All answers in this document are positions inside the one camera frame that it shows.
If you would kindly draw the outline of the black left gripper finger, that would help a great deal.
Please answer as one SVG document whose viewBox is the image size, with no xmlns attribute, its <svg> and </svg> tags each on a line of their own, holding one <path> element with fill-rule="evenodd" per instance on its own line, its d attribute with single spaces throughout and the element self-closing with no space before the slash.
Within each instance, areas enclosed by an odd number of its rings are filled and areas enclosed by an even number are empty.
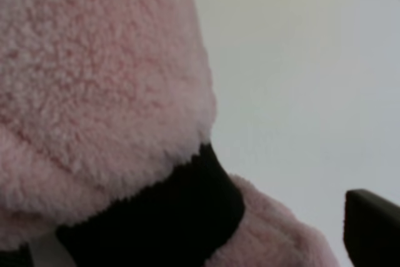
<svg viewBox="0 0 400 267">
<path fill-rule="evenodd" d="M 343 241 L 355 267 L 398 267 L 399 206 L 366 189 L 347 191 Z"/>
</svg>

